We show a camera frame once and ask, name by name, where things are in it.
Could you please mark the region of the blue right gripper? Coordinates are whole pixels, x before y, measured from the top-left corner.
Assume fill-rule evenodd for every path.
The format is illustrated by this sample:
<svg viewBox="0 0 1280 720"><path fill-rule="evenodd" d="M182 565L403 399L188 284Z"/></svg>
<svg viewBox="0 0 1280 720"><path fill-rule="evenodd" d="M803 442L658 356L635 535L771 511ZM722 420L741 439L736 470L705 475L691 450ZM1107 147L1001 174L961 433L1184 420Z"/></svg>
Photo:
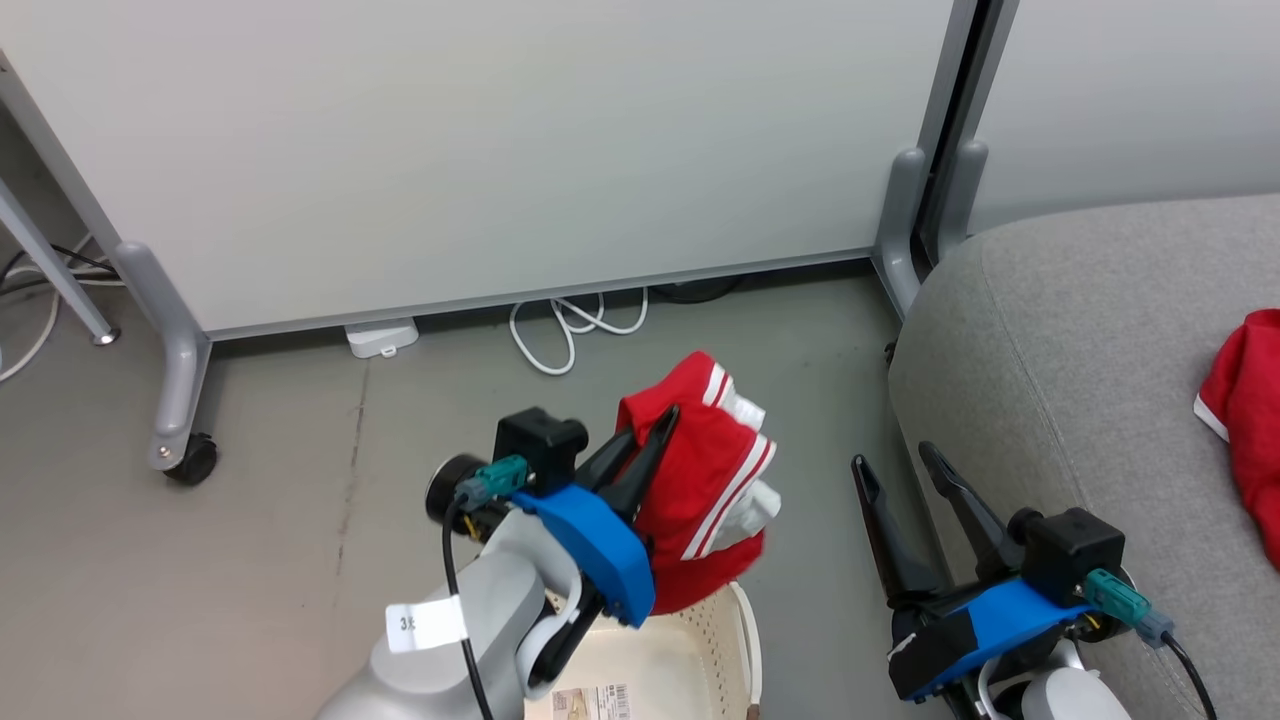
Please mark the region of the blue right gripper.
<svg viewBox="0 0 1280 720"><path fill-rule="evenodd" d="M975 553L977 579L1011 577L1012 538L1006 525L934 443L922 441L916 452ZM961 703L1001 682L1029 684L1065 667L1083 667L1076 635L1097 628L1088 619L1093 606L1060 607L1020 578L941 591L932 568L908 547L887 493L864 455L852 457L851 471L877 575L892 611L893 643L887 664L900 700L922 703L943 697Z"/></svg>

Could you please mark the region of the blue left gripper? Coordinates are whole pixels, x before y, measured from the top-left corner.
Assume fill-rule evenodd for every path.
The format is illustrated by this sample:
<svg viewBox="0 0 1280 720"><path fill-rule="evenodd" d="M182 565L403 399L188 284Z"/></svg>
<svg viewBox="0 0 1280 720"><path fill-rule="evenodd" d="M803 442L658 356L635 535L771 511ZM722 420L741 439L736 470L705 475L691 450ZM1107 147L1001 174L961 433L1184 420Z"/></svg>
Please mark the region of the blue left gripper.
<svg viewBox="0 0 1280 720"><path fill-rule="evenodd" d="M520 491L512 497L515 506L540 518L626 626L640 628L657 596L646 547L626 523L635 523L678 418L678 406L668 406L643 443L631 427L616 432L577 466L577 486L547 496Z"/></svg>

